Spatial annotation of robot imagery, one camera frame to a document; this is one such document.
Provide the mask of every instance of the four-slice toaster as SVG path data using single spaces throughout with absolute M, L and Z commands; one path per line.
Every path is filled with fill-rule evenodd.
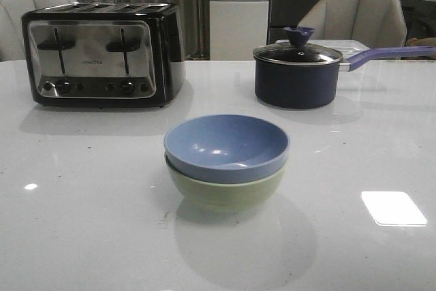
M 75 3 L 22 18 L 33 99 L 47 106 L 164 106 L 185 78 L 178 6 Z

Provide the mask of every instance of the toaster lever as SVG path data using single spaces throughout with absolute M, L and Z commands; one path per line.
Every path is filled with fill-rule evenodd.
M 141 47 L 140 40 L 132 40 L 125 42 L 109 42 L 106 44 L 106 50 L 108 52 L 131 52 Z
M 71 49 L 76 45 L 74 41 L 50 41 L 46 40 L 37 45 L 37 48 L 40 50 L 67 50 Z

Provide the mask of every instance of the green bowl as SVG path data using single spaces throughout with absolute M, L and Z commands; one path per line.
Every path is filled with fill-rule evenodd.
M 235 184 L 211 183 L 180 173 L 167 157 L 165 159 L 174 184 L 186 199 L 203 209 L 220 213 L 246 211 L 263 203 L 274 194 L 285 172 L 283 165 L 276 173 L 260 180 Z

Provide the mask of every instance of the table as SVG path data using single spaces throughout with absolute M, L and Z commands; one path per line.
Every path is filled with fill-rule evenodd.
M 78 109 L 36 104 L 25 62 L 0 63 L 0 289 L 433 291 L 435 72 L 372 61 L 333 103 L 282 110 L 256 100 L 253 61 L 193 61 L 165 108 Z M 207 213 L 170 180 L 164 134 L 212 113 L 289 134 L 263 206 Z

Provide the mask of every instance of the toaster knob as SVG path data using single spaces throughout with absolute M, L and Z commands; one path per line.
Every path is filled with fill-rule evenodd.
M 124 93 L 125 95 L 129 95 L 132 92 L 134 92 L 135 85 L 130 81 L 123 81 L 120 84 L 121 93 Z
M 67 93 L 71 89 L 71 83 L 69 83 L 69 80 L 62 79 L 56 81 L 54 87 L 58 93 L 63 95 L 64 93 Z
M 51 82 L 45 82 L 44 86 L 43 86 L 45 91 L 50 91 L 52 89 L 52 87 L 53 87 L 53 85 L 51 84 Z
M 149 90 L 149 86 L 146 83 L 142 83 L 140 88 L 142 92 L 147 92 Z

